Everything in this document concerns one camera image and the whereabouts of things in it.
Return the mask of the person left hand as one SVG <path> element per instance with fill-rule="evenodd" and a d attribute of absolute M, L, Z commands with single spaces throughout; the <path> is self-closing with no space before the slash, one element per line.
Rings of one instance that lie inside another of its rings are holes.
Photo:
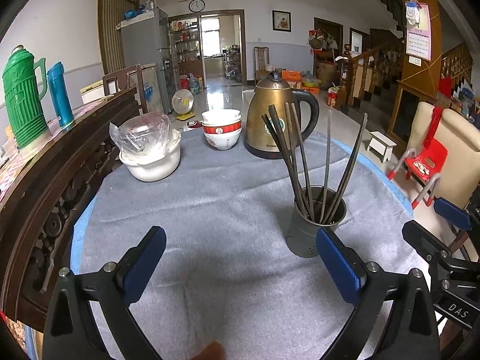
<path fill-rule="evenodd" d="M 226 354 L 224 347 L 220 342 L 214 340 L 205 346 L 199 353 L 197 353 L 190 360 L 225 360 Z"/>

